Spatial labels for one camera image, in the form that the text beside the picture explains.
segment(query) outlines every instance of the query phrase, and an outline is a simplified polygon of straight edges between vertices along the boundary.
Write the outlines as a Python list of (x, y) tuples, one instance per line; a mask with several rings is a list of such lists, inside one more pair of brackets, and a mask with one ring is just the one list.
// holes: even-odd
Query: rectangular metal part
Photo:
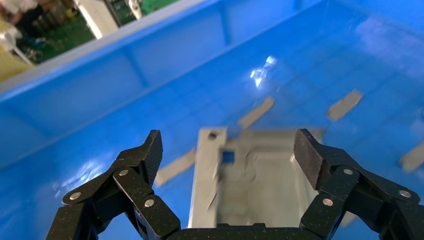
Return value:
[[(218, 131), (215, 140), (208, 137)], [(311, 133), (320, 141), (324, 131)], [(189, 228), (222, 223), (298, 227), (317, 192), (294, 157), (296, 129), (227, 135), (233, 136), (226, 129), (200, 130)]]

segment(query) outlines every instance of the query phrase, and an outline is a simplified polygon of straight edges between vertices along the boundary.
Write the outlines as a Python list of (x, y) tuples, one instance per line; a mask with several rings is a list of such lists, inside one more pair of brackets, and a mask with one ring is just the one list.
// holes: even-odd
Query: metal rivet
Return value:
[(324, 198), (324, 200), (322, 200), (322, 202), (325, 204), (325, 205), (327, 205), (327, 206), (332, 206), (333, 205), (333, 201), (331, 201), (330, 199), (328, 199), (328, 198)]
[(125, 176), (127, 175), (127, 173), (128, 173), (128, 170), (122, 170), (119, 172), (119, 176)]
[(412, 196), (411, 196), (411, 194), (410, 194), (409, 192), (404, 191), (404, 190), (400, 190), (400, 191), (399, 191), (399, 193), (400, 193), (400, 195), (404, 196), (405, 198), (410, 198), (410, 197), (412, 197)]
[(69, 197), (70, 200), (75, 200), (77, 198), (79, 198), (81, 196), (81, 192), (74, 192), (72, 193), (72, 195)]
[(345, 170), (343, 170), (343, 172), (344, 172), (345, 174), (347, 174), (347, 175), (352, 175), (352, 174), (354, 174), (354, 172), (353, 172), (352, 170), (350, 170), (350, 169), (345, 169)]
[(153, 204), (155, 203), (155, 201), (153, 201), (153, 199), (149, 199), (146, 202), (144, 202), (144, 206), (146, 208), (153, 206)]

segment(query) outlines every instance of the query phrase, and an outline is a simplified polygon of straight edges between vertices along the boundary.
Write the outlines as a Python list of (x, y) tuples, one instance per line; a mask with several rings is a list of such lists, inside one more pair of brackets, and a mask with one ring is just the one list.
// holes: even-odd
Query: bin floor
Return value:
[[(251, 73), (277, 60), (260, 84)], [(400, 158), (424, 140), (424, 41), (413, 32), (338, 3), (320, 3), (151, 94), (2, 170), (5, 239), (44, 239), (62, 196), (105, 171), (150, 129), (163, 137), (162, 166), (196, 146), (200, 127), (237, 127), (266, 97), (274, 106), (252, 127), (327, 128), (326, 145), (424, 196), (424, 168), (406, 174)], [(357, 89), (359, 104), (331, 122), (329, 107)], [(156, 188), (185, 228), (193, 167)], [(377, 239), (360, 220), (335, 239)], [(100, 239), (137, 239), (124, 216)]]

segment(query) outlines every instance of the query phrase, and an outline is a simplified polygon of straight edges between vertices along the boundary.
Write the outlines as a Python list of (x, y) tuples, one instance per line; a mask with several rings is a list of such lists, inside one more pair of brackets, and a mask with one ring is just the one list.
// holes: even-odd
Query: green floor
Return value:
[[(150, 14), (176, 1), (177, 0), (143, 0), (143, 12), (145, 14)], [(135, 19), (130, 9), (125, 4), (122, 4), (122, 8), (119, 10), (118, 15), (123, 25)], [(37, 58), (37, 63), (50, 60), (95, 39), (81, 14), (69, 19), (66, 24), (55, 30), (50, 30), (44, 35), (46, 37), (46, 43), (38, 49), (41, 52), (41, 56)]]
[(95, 39), (81, 15), (70, 19), (69, 22), (58, 29), (45, 33), (45, 37), (45, 45), (39, 49), (42, 52), (42, 56), (38, 59), (39, 63)]

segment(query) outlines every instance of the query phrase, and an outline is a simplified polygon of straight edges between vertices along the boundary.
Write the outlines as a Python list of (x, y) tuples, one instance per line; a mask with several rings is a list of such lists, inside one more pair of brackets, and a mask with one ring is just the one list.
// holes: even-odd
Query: blue bin wall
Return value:
[(205, 0), (0, 93), (0, 168), (104, 117), (317, 2)]
[(424, 34), (422, 0), (343, 0)]

